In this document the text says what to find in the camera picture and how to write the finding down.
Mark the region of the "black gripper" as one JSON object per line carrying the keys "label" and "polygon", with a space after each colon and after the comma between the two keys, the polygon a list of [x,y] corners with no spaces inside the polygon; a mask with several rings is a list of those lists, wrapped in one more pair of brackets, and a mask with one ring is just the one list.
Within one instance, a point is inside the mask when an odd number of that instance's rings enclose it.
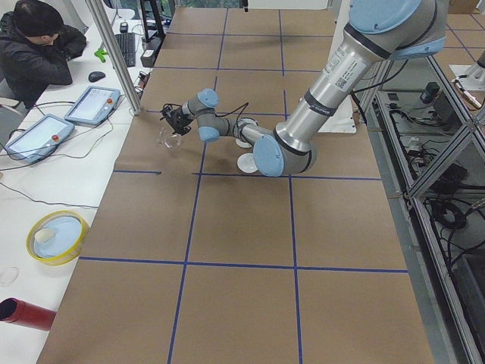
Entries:
{"label": "black gripper", "polygon": [[191,131],[190,124],[192,120],[189,119],[179,105],[165,105],[161,110],[162,120],[166,120],[171,126],[172,134],[183,136]]}

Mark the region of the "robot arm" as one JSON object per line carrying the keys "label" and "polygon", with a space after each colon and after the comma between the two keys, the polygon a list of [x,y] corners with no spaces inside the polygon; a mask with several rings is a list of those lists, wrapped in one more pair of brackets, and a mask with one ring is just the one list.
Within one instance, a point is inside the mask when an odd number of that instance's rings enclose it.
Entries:
{"label": "robot arm", "polygon": [[161,113],[174,133],[184,135],[196,121],[201,141],[233,137],[252,147],[238,158],[239,170],[267,177],[307,171],[317,158],[315,134],[334,116],[355,85],[379,61],[434,55],[445,44],[449,3],[440,0],[352,1],[343,41],[289,118],[273,130],[248,118],[216,114],[217,93],[204,89],[181,106]]}

